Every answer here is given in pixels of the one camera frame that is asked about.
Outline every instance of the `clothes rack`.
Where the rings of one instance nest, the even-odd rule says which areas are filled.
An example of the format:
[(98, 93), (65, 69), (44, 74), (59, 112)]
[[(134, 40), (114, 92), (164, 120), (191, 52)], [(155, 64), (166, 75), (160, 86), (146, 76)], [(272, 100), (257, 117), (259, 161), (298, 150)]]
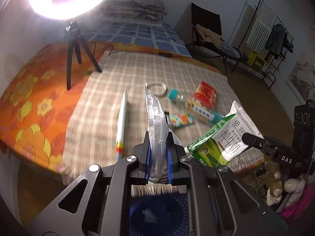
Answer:
[[(240, 44), (238, 45), (237, 49), (240, 48), (240, 46), (243, 44), (244, 42), (244, 39), (255, 19), (255, 16), (256, 16), (256, 13), (257, 13), (257, 10), (259, 8), (259, 5), (261, 4), (261, 2), (263, 2), (264, 0), (259, 0), (258, 2), (258, 5), (255, 6), (256, 9), (255, 9), (255, 13), (247, 27), (247, 30), (242, 38), (242, 40), (240, 41)], [(292, 35), (289, 33), (289, 31), (287, 30), (287, 28), (284, 26), (284, 24), (282, 23), (282, 21), (280, 20), (280, 18), (277, 16), (277, 20), (280, 22), (280, 24), (284, 27), (285, 31), (287, 32), (287, 37), (289, 38), (289, 41), (290, 43), (293, 42), (293, 37)], [(276, 60), (277, 62), (275, 62), (275, 57), (273, 56), (272, 59), (266, 61), (266, 63), (264, 64), (264, 66), (260, 69), (260, 70), (257, 70), (253, 67), (251, 67), (250, 65), (247, 64), (247, 62), (241, 62), (242, 64), (244, 64), (246, 67), (248, 67), (248, 70), (242, 68), (242, 67), (239, 67), (239, 62), (240, 61), (237, 61), (235, 64), (232, 64), (230, 62), (226, 62), (227, 65), (230, 67), (231, 69), (231, 73), (233, 73), (234, 71), (237, 71), (241, 74), (244, 74), (250, 78), (252, 78), (253, 80), (265, 85), (266, 87), (268, 87), (268, 90), (272, 87), (272, 85), (275, 83), (276, 81), (276, 76), (275, 76), (275, 72), (278, 71), (279, 72), (279, 67), (280, 67), (280, 64), (285, 61), (285, 56), (288, 52), (288, 49), (286, 47), (283, 47), (283, 50), (284, 50), (284, 54), (283, 54), (283, 57), (281, 55), (279, 55), (278, 59)]]

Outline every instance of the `yellow crate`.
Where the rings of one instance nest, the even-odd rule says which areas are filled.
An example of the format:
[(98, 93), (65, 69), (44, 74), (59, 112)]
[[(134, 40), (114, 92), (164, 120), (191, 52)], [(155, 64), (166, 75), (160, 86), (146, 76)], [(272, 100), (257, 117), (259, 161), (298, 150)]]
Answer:
[(266, 61), (256, 52), (251, 52), (248, 55), (247, 64), (256, 70), (261, 70)]

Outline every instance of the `chair backrest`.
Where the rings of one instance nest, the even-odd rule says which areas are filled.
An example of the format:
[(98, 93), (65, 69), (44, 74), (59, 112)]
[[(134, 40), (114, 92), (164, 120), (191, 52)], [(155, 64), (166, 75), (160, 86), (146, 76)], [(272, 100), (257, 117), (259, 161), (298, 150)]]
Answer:
[(192, 24), (201, 25), (211, 31), (222, 35), (220, 15), (207, 11), (192, 3)]

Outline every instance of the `pink cloth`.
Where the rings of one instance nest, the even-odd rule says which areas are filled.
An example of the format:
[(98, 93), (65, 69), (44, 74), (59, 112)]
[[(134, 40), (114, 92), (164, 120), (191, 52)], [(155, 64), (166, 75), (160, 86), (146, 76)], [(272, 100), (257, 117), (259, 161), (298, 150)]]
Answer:
[(284, 208), (281, 212), (281, 215), (285, 220), (296, 220), (309, 206), (314, 196), (315, 193), (312, 191), (311, 185), (309, 183), (305, 183), (300, 201), (291, 205), (290, 207)]

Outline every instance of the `metal screw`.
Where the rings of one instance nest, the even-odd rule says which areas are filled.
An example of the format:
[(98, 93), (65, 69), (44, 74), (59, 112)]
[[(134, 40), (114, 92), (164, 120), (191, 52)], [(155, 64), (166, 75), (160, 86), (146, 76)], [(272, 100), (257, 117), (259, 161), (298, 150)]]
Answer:
[(99, 166), (97, 164), (92, 164), (91, 166), (89, 166), (89, 171), (91, 172), (96, 172), (99, 170)]
[(133, 161), (135, 161), (136, 159), (137, 159), (137, 157), (134, 156), (134, 155), (129, 155), (129, 156), (127, 157), (127, 161), (129, 161), (129, 162), (133, 162)]
[(220, 165), (218, 169), (220, 172), (227, 172), (229, 170), (229, 168), (225, 165)]
[(190, 162), (191, 160), (192, 160), (192, 158), (188, 155), (182, 156), (182, 161), (184, 161), (184, 162)]

